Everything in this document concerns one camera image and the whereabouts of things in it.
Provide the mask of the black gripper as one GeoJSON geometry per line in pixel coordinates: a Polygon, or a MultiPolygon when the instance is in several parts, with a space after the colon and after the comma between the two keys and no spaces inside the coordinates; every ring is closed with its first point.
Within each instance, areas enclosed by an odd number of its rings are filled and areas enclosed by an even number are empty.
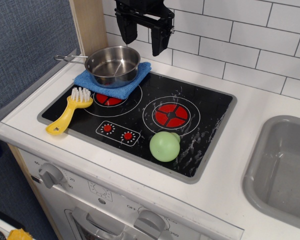
{"type": "Polygon", "coordinates": [[[115,15],[125,43],[138,36],[137,25],[151,29],[152,55],[158,56],[169,44],[175,14],[163,0],[116,0],[115,15]]]}

